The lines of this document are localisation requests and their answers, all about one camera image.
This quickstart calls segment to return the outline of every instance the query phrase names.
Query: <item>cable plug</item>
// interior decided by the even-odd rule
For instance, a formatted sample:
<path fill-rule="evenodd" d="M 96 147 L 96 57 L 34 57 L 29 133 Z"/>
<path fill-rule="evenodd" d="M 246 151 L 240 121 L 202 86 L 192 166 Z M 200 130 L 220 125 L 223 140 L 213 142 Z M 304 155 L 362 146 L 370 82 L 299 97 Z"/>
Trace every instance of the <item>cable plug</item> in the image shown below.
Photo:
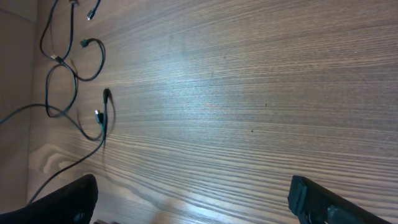
<path fill-rule="evenodd" d="M 95 15 L 95 10 L 90 10 L 87 14 L 87 20 L 92 20 Z"/>
<path fill-rule="evenodd" d="M 51 58 L 56 60 L 58 63 L 63 63 L 63 60 L 58 55 L 51 55 Z"/>
<path fill-rule="evenodd" d="M 80 45 L 81 45 L 82 47 L 87 47 L 88 43 L 89 43 L 89 42 L 88 42 L 88 40 L 86 40 L 86 39 L 80 41 Z"/>
<path fill-rule="evenodd" d="M 100 112 L 99 110 L 95 110 L 95 120 L 97 120 L 98 124 L 104 124 L 104 113 Z"/>
<path fill-rule="evenodd" d="M 104 89 L 104 103 L 108 103 L 108 98 L 111 94 L 111 90 L 109 88 Z"/>

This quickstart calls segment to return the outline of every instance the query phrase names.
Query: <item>usb connector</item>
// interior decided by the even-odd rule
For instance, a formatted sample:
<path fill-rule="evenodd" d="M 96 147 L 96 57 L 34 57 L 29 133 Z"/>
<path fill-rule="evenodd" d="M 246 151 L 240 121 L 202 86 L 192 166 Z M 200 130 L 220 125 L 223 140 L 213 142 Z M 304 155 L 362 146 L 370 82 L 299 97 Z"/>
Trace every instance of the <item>usb connector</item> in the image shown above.
<path fill-rule="evenodd" d="M 92 20 L 93 19 L 94 15 L 95 15 L 95 11 L 97 11 L 97 8 L 98 8 L 100 2 L 101 2 L 101 0 L 98 0 L 97 4 L 95 4 L 95 7 L 88 12 L 87 20 Z"/>
<path fill-rule="evenodd" d="M 58 55 L 51 55 L 51 58 L 56 60 L 58 63 L 62 63 L 63 60 L 61 57 L 59 57 Z"/>

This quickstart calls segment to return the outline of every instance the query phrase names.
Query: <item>black cable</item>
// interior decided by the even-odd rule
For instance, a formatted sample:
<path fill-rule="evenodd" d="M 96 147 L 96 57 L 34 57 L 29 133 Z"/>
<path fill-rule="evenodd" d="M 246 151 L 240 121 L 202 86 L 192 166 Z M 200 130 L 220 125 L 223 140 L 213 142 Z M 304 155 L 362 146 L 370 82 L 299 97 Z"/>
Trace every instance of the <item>black cable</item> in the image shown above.
<path fill-rule="evenodd" d="M 76 76 L 75 76 L 75 72 L 74 72 L 69 66 L 65 66 L 65 64 L 61 64 L 61 63 L 58 64 L 58 65 L 55 65 L 54 67 L 52 67 L 52 68 L 50 69 L 50 71 L 47 73 L 47 78 L 45 79 L 45 112 L 47 113 L 47 115 L 48 115 L 50 118 L 58 118 L 58 117 L 61 115 L 61 113 L 59 113 L 59 114 L 50 114 L 50 108 L 49 108 L 49 85 L 50 85 L 50 76 L 51 76 L 52 72 L 53 72 L 56 68 L 58 68 L 58 67 L 60 67 L 60 66 L 63 66 L 63 67 L 65 67 L 65 68 L 67 68 L 67 69 L 69 70 L 69 72 L 72 74 L 72 78 L 73 78 L 73 87 L 74 87 L 74 89 L 75 89 L 75 92 L 74 92 L 74 94 L 73 94 L 73 98 L 72 98 L 71 102 L 70 102 L 69 105 L 63 110 L 64 113 L 67 113 L 67 112 L 69 111 L 69 109 L 72 107 L 72 105 L 73 105 L 73 103 L 75 102 L 76 97 L 77 97 L 77 79 L 76 79 Z"/>
<path fill-rule="evenodd" d="M 48 19 L 48 21 L 47 21 L 47 23 L 46 23 L 46 25 L 45 25 L 45 27 L 44 27 L 44 31 L 43 31 L 43 34 L 42 34 L 42 36 L 41 36 L 41 38 L 40 38 L 40 44 L 39 44 L 39 49 L 40 49 L 41 53 L 42 53 L 44 56 L 46 56 L 47 58 L 49 58 L 50 60 L 54 60 L 54 59 L 53 59 L 52 57 L 48 56 L 48 55 L 44 52 L 44 50 L 43 50 L 43 40 L 44 40 L 45 34 L 47 33 L 47 29 L 48 29 L 49 26 L 50 26 L 50 23 L 51 23 L 51 20 L 52 20 L 52 16 L 53 16 L 53 14 L 54 14 L 54 9 L 55 9 L 55 6 L 57 5 L 58 1 L 59 1 L 59 0 L 55 0 L 55 1 L 54 1 L 54 5 L 51 7 L 49 19 Z M 70 53 L 70 49 L 72 48 L 72 43 L 73 43 L 73 11 L 74 11 L 74 8 L 75 8 L 75 3 L 74 3 L 74 2 L 71 2 L 69 44 L 68 44 L 68 48 L 67 48 L 66 54 L 62 57 L 63 60 L 66 59 L 66 57 L 67 57 L 67 56 L 69 55 L 69 53 Z"/>
<path fill-rule="evenodd" d="M 104 95 L 104 96 L 103 96 L 103 97 L 104 97 L 104 113 L 98 113 L 98 112 L 96 111 L 96 119 L 98 120 L 99 124 L 101 125 L 101 133 L 100 133 L 97 137 L 93 138 L 93 137 L 90 137 L 89 135 L 87 135 L 87 134 L 84 132 L 84 130 L 80 127 L 80 125 L 77 124 L 74 120 L 72 120 L 71 117 L 69 117 L 69 115 L 67 115 L 67 112 L 69 111 L 69 109 L 72 107 L 73 103 L 74 103 L 75 100 L 76 100 L 77 91 L 78 91 L 78 80 L 81 80 L 81 81 L 84 81 L 84 82 L 88 82 L 88 81 L 94 80 L 94 79 L 98 76 L 98 74 L 101 72 L 101 70 L 102 70 L 102 68 L 103 68 L 103 65 L 104 65 L 104 62 L 105 62 L 105 47 L 104 47 L 103 43 L 102 43 L 100 40 L 98 40 L 98 39 L 91 38 L 91 39 L 88 39 L 88 40 L 83 40 L 83 41 L 81 42 L 81 46 L 82 46 L 82 47 L 86 47 L 90 42 L 94 41 L 94 42 L 96 42 L 96 43 L 99 45 L 99 48 L 101 49 L 101 56 L 102 56 L 99 69 L 97 70 L 97 72 L 96 72 L 91 78 L 82 78 L 82 77 L 79 77 L 79 76 L 77 75 L 77 72 L 74 71 L 67 63 L 65 63 L 65 59 L 68 57 L 68 55 L 69 55 L 69 53 L 70 53 L 70 50 L 71 50 L 71 48 L 72 48 L 72 43 L 73 43 L 73 16 L 74 16 L 74 15 L 73 15 L 73 12 L 74 12 L 74 8 L 75 8 L 75 2 L 74 2 L 74 1 L 70 1 L 70 2 L 71 2 L 71 4 L 72 4 L 72 5 L 71 5 L 71 13 L 70 13 L 70 38 L 69 38 L 69 45 L 68 45 L 68 48 L 67 48 L 67 52 L 65 53 L 65 55 L 64 55 L 63 57 L 59 57 L 59 56 L 56 56 L 56 55 L 48 56 L 48 55 L 44 52 L 43 47 L 42 47 L 42 46 L 43 46 L 44 36 L 45 36 L 45 34 L 47 33 L 47 29 L 49 28 L 49 25 L 51 24 L 52 16 L 53 16 L 53 13 L 54 13 L 54 9 L 55 9 L 55 6 L 56 6 L 57 3 L 58 3 L 58 0 L 55 0 L 55 1 L 54 1 L 54 4 L 53 4 L 53 6 L 52 6 L 52 8 L 51 8 L 51 10 L 50 10 L 49 19 L 48 19 L 47 24 L 46 24 L 46 26 L 45 26 L 45 28 L 44 28 L 43 34 L 42 34 L 42 36 L 41 36 L 41 38 L 40 38 L 40 47 L 39 47 L 39 49 L 40 49 L 41 53 L 42 53 L 45 57 L 49 58 L 50 60 L 54 60 L 54 61 L 58 62 L 58 64 L 57 64 L 57 65 L 54 65 L 54 66 L 50 69 L 50 71 L 47 73 L 47 78 L 46 78 L 46 81 L 45 81 L 45 103 L 44 103 L 44 104 L 42 104 L 42 103 L 34 103 L 34 104 L 30 104 L 30 105 L 26 105 L 26 106 L 23 106 L 23 107 L 21 107 L 21 108 L 18 108 L 18 109 L 16 109 L 15 111 L 13 111 L 11 114 L 9 114 L 8 116 L 6 116 L 4 119 L 0 120 L 0 124 L 3 124 L 3 123 L 6 122 L 8 119 L 10 119 L 11 117 L 13 117 L 15 114 L 18 114 L 19 112 L 21 112 L 21 111 L 23 111 L 23 110 L 25 110 L 25 109 L 27 109 L 27 108 L 33 108 L 33 107 L 40 107 L 40 106 L 43 106 L 43 107 L 45 107 L 46 113 L 47 113 L 47 115 L 48 115 L 50 118 L 58 118 L 58 117 L 60 117 L 60 116 L 64 116 L 64 117 L 68 118 L 69 121 L 71 121 L 72 124 L 73 124 L 74 126 L 76 126 L 76 128 L 78 128 L 79 131 L 82 133 L 82 135 L 84 135 L 84 137 L 86 137 L 88 140 L 90 140 L 90 141 L 97 141 L 97 140 L 99 140 L 101 137 L 102 137 L 102 140 L 101 140 L 100 144 L 94 149 L 94 151 L 92 151 L 91 153 L 87 154 L 85 157 L 81 158 L 80 160 L 74 162 L 73 164 L 71 164 L 71 165 L 69 165 L 69 166 L 67 166 L 67 167 L 65 167 L 65 168 L 63 168 L 63 169 L 61 169 L 60 171 L 56 172 L 56 173 L 55 173 L 54 175 L 52 175 L 48 180 L 46 180 L 46 181 L 44 182 L 44 184 L 36 191 L 36 193 L 34 194 L 34 196 L 29 200 L 28 205 L 31 204 L 31 203 L 35 200 L 35 198 L 36 198 L 36 197 L 38 196 L 38 194 L 42 191 L 42 189 L 43 189 L 54 177 L 56 177 L 57 175 L 59 175 L 59 174 L 62 173 L 63 171 L 65 171 L 65 170 L 67 170 L 67 169 L 69 169 L 69 168 L 71 168 L 71 167 L 73 167 L 73 166 L 75 166 L 75 165 L 77 165 L 77 164 L 83 162 L 85 159 L 89 158 L 91 155 L 93 155 L 93 154 L 105 143 L 105 140 L 106 140 L 106 130 L 107 130 L 107 128 L 108 128 L 108 112 L 107 112 L 108 107 L 107 107 L 107 104 L 108 104 L 108 98 L 109 98 L 109 95 L 110 95 L 109 89 L 106 88 L 106 89 L 104 90 L 104 93 L 103 93 L 103 95 Z M 100 4 L 100 0 L 98 0 L 98 2 L 97 2 L 97 4 L 96 4 L 95 8 L 94 8 L 92 11 L 89 12 L 89 14 L 91 13 L 91 18 L 94 16 L 94 13 L 95 13 L 95 11 L 96 11 L 96 9 L 97 9 L 97 7 L 98 7 L 99 4 Z M 54 70 L 55 70 L 56 68 L 61 67 L 61 66 L 67 68 L 67 69 L 69 70 L 69 72 L 72 74 L 72 77 L 73 77 L 73 84 L 74 84 L 74 89 L 75 89 L 75 92 L 74 92 L 74 94 L 73 94 L 73 98 L 72 98 L 71 102 L 69 103 L 69 105 L 68 105 L 64 110 L 60 110 L 60 109 L 58 109 L 58 108 L 56 108 L 56 107 L 54 107 L 54 106 L 49 105 L 49 85 L 50 85 L 50 76 L 51 76 L 51 74 L 54 72 Z M 53 110 L 55 110 L 55 111 L 58 111 L 58 114 L 50 114 L 50 109 L 53 109 Z"/>
<path fill-rule="evenodd" d="M 89 154 L 87 154 L 85 157 L 79 159 L 78 161 L 70 164 L 69 166 L 59 170 L 58 172 L 54 173 L 50 178 L 48 178 L 44 184 L 42 184 L 42 186 L 36 191 L 36 193 L 33 195 L 33 197 L 29 200 L 29 202 L 27 203 L 28 205 L 30 205 L 35 199 L 36 197 L 39 195 L 39 193 L 43 190 L 43 188 L 52 180 L 54 179 L 54 177 L 58 176 L 60 173 L 62 173 L 63 171 L 68 170 L 69 168 L 83 162 L 84 160 L 86 160 L 87 158 L 89 158 L 90 156 L 92 156 L 94 153 L 96 153 L 100 147 L 104 144 L 105 139 L 106 139 L 106 128 L 108 126 L 108 114 L 107 114 L 107 103 L 104 103 L 104 121 L 103 124 L 101 124 L 101 129 L 102 129 L 102 133 L 103 137 L 102 137 L 102 141 L 100 142 L 100 144 Z"/>
<path fill-rule="evenodd" d="M 84 137 L 86 137 L 87 139 L 89 139 L 89 140 L 91 140 L 91 141 L 97 141 L 97 140 L 99 140 L 99 139 L 101 138 L 101 136 L 103 135 L 103 131 L 102 131 L 97 137 L 95 137 L 95 138 L 90 137 L 90 136 L 87 135 L 87 134 L 84 132 L 84 130 L 76 123 L 76 121 L 74 121 L 73 119 L 71 119 L 71 117 L 69 117 L 69 115 L 67 115 L 64 111 L 62 111 L 62 110 L 60 110 L 60 109 L 58 109 L 58 108 L 56 108 L 56 107 L 54 107 L 54 106 L 51 106 L 51 105 L 45 105 L 45 104 L 43 104 L 43 103 L 33 103 L 33 104 L 30 104 L 30 105 L 26 105 L 26 106 L 23 106 L 23 107 L 21 107 L 21 108 L 18 108 L 18 109 L 16 109 L 15 111 L 13 111 L 11 114 L 9 114 L 8 116 L 6 116 L 4 119 L 0 120 L 0 124 L 3 124 L 3 123 L 6 122 L 8 119 L 12 118 L 15 114 L 18 114 L 19 112 L 21 112 L 21 111 L 23 111 L 23 110 L 26 110 L 26 109 L 32 108 L 32 107 L 41 107 L 41 106 L 43 106 L 43 107 L 48 106 L 49 108 L 58 111 L 62 116 L 68 118 L 68 120 L 69 120 L 70 122 L 72 122 L 72 124 L 73 124 L 77 129 L 79 129 L 79 131 L 82 133 L 82 135 L 84 135 Z"/>
<path fill-rule="evenodd" d="M 94 15 L 95 15 L 95 12 L 97 11 L 98 6 L 100 5 L 100 2 L 101 2 L 101 0 L 98 0 L 97 3 L 95 4 L 95 7 L 88 12 L 88 14 L 87 14 L 87 19 L 88 20 L 92 20 L 93 19 Z"/>
<path fill-rule="evenodd" d="M 88 40 L 82 40 L 80 42 L 80 45 L 82 47 L 87 47 L 88 44 L 91 42 L 96 42 L 99 46 L 99 49 L 101 50 L 101 63 L 99 65 L 99 68 L 97 69 L 97 72 L 91 78 L 82 78 L 82 77 L 79 77 L 77 74 L 75 74 L 76 78 L 83 82 L 88 82 L 88 81 L 94 80 L 98 76 L 98 74 L 100 74 L 100 72 L 102 71 L 102 68 L 104 67 L 104 64 L 105 64 L 105 50 L 104 50 L 104 44 L 102 43 L 102 41 L 100 41 L 96 38 L 90 38 Z"/>

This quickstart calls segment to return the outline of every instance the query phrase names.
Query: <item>black object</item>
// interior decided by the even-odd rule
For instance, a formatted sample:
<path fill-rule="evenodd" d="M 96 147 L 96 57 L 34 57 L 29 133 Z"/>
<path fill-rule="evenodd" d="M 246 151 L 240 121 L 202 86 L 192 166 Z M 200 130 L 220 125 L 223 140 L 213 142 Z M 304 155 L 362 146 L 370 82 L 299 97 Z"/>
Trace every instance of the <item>black object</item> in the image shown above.
<path fill-rule="evenodd" d="M 89 224 L 97 199 L 97 182 L 88 174 L 24 208 L 0 215 L 0 223 Z"/>
<path fill-rule="evenodd" d="M 101 0 L 97 0 L 97 4 L 95 4 L 94 8 L 88 12 L 88 14 L 87 14 L 87 19 L 88 20 L 92 20 L 93 19 L 94 15 L 95 15 L 95 12 L 97 11 L 97 8 L 98 8 L 100 2 L 101 2 Z"/>
<path fill-rule="evenodd" d="M 389 223 L 301 176 L 293 176 L 287 200 L 301 224 Z"/>

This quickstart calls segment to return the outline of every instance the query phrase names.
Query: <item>wood grain surface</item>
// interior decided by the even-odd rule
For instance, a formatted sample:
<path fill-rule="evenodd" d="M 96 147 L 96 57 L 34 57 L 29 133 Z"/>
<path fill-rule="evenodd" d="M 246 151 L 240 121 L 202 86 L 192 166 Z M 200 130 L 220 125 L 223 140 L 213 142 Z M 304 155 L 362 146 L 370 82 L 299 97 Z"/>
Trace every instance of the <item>wood grain surface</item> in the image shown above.
<path fill-rule="evenodd" d="M 78 41 L 96 37 L 106 62 L 79 83 L 70 115 L 98 134 L 93 112 L 108 87 L 112 130 L 40 196 L 92 173 L 93 219 L 298 223 L 287 195 L 303 175 L 398 223 L 396 0 L 115 0 L 87 21 L 95 2 L 76 7 L 70 59 L 90 77 L 100 50 Z M 51 5 L 39 2 L 38 37 Z M 60 1 L 47 52 L 65 52 L 69 17 Z M 52 65 L 36 47 L 34 102 Z M 57 70 L 50 104 L 65 107 L 72 88 Z M 28 196 L 96 145 L 32 110 Z"/>

